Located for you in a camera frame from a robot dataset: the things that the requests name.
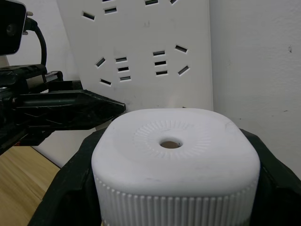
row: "center hole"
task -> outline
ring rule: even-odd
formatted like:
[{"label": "center hole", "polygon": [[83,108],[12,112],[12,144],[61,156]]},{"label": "center hole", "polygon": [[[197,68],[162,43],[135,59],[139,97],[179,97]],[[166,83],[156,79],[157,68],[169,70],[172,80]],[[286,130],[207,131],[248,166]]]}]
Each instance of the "center hole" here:
[{"label": "center hole", "polygon": [[174,141],[164,141],[160,145],[161,147],[168,148],[168,149],[175,149],[182,146],[182,144]]}]

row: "wooden surface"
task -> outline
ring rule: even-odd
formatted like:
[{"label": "wooden surface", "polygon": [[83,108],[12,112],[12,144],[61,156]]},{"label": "wooden surface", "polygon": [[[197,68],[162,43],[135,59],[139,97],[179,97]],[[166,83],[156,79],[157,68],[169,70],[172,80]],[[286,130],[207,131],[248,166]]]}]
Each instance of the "wooden surface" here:
[{"label": "wooden surface", "polygon": [[59,168],[31,147],[0,156],[0,225],[26,226]]}]

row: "white wall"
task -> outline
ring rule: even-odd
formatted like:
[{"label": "white wall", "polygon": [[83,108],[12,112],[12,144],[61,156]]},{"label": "white wall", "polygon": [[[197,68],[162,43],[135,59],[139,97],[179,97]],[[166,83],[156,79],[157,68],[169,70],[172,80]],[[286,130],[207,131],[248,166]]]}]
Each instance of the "white wall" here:
[{"label": "white wall", "polygon": [[[62,71],[64,80],[79,80],[56,1],[21,0],[21,2],[26,5],[28,11],[33,12],[33,19],[38,22],[46,40],[48,71]],[[40,58],[39,40],[34,32],[29,31],[28,36],[22,37],[19,51],[8,56],[8,61],[10,65],[39,64]],[[36,149],[58,166],[63,166],[77,152],[82,140],[93,131],[94,129],[54,132]]]},{"label": "white wall", "polygon": [[211,0],[214,110],[301,178],[301,1]]}]

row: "black cable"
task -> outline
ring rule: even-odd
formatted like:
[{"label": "black cable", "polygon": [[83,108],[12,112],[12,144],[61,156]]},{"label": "black cable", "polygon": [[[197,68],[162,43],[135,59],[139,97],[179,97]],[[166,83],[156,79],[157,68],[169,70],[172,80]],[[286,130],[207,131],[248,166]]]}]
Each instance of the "black cable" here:
[{"label": "black cable", "polygon": [[46,48],[46,42],[44,39],[44,36],[40,30],[40,28],[38,27],[38,23],[31,19],[26,17],[25,19],[25,24],[24,24],[24,29],[23,31],[34,31],[40,41],[40,45],[41,45],[41,65],[46,66],[46,60],[47,60],[47,48]]},{"label": "black cable", "polygon": [[45,42],[44,36],[38,26],[36,27],[34,32],[36,33],[36,35],[40,41],[40,44],[41,44],[41,65],[46,66],[47,48],[46,48],[46,42]]}]

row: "white cylindrical object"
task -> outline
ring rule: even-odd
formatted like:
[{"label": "white cylindrical object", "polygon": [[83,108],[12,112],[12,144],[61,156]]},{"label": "white cylindrical object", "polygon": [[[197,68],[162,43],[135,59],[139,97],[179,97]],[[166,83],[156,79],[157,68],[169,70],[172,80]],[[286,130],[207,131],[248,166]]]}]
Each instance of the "white cylindrical object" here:
[{"label": "white cylindrical object", "polygon": [[238,226],[250,218],[260,161],[218,113],[148,109],[112,122],[92,168],[107,226]]}]

